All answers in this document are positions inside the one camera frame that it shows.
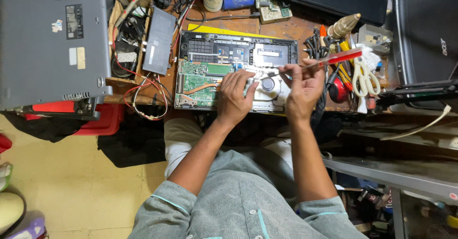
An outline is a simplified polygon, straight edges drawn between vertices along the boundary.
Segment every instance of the white scissors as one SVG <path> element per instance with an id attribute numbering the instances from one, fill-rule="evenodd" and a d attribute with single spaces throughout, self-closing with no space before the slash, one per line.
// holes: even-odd
<path id="1" fill-rule="evenodd" d="M 372 80 L 375 84 L 377 91 L 374 91 L 372 86 Z M 356 87 L 357 82 L 359 82 L 359 90 L 362 91 L 362 94 L 359 93 L 358 87 Z M 377 77 L 369 71 L 369 68 L 364 63 L 361 57 L 354 59 L 354 73 L 353 73 L 353 91 L 358 97 L 365 97 L 369 92 L 372 95 L 378 95 L 380 93 L 380 83 L 378 82 Z"/>

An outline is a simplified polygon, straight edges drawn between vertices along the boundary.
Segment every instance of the wooden box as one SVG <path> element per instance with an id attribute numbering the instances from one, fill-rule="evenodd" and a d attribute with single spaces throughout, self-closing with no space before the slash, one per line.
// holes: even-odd
<path id="1" fill-rule="evenodd" d="M 128 5 L 131 2 L 131 0 L 120 0 L 120 1 L 124 5 Z M 150 7 L 150 4 L 152 4 L 152 0 L 139 0 L 139 2 L 137 3 L 137 6 L 142 6 L 146 8 L 148 15 L 151 16 L 152 8 Z M 108 39 L 111 43 L 113 42 L 113 28 L 115 27 L 114 24 L 118 20 L 123 10 L 123 6 L 121 5 L 119 1 L 116 0 L 114 5 L 115 6 L 113 8 L 113 11 L 110 16 L 110 20 L 108 22 Z M 146 33 L 148 33 L 149 22 L 150 22 L 150 18 L 146 17 L 146 22 L 145 22 Z M 146 41 L 146 35 L 143 36 L 142 40 Z M 143 43 L 140 43 L 140 52 L 139 52 L 138 63 L 137 63 L 136 71 L 135 71 L 136 73 L 141 74 L 141 75 L 145 75 L 145 71 L 141 69 L 141 65 L 143 64 L 143 49 L 144 48 L 145 48 L 145 45 Z M 111 62 L 111 56 L 113 55 L 113 53 L 114 53 L 113 48 L 110 46 L 110 62 Z M 140 84 L 143 81 L 143 78 L 141 78 L 138 75 L 135 75 L 133 80 L 110 77 L 110 78 L 107 78 L 107 81 L 111 81 L 115 84 Z"/>

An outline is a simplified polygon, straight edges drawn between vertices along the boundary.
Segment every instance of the black fan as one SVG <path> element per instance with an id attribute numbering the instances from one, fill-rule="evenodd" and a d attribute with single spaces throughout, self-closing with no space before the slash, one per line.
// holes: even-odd
<path id="1" fill-rule="evenodd" d="M 135 72 L 135 67 L 136 67 L 136 62 L 122 62 L 119 63 L 122 67 Z M 133 79 L 134 74 L 127 72 L 126 70 L 122 69 L 121 67 L 118 66 L 116 63 L 116 59 L 113 58 L 111 60 L 111 76 L 115 78 L 129 78 Z"/>

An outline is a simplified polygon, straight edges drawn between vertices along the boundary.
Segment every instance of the acer logo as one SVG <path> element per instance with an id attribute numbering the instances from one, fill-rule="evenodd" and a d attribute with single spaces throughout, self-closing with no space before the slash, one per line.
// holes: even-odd
<path id="1" fill-rule="evenodd" d="M 445 41 L 441 38 L 441 45 L 442 45 L 442 54 L 444 56 L 447 55 L 447 45 L 445 44 Z"/>

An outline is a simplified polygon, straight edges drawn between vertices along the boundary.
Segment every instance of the yellow floor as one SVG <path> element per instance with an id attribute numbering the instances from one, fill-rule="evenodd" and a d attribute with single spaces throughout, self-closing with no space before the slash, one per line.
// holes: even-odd
<path id="1" fill-rule="evenodd" d="M 13 142 L 0 154 L 0 165 L 14 165 L 9 190 L 43 214 L 50 239 L 127 238 L 138 207 L 164 181 L 167 162 L 117 168 L 94 136 L 51 143 L 16 130 L 3 115 L 0 132 Z"/>

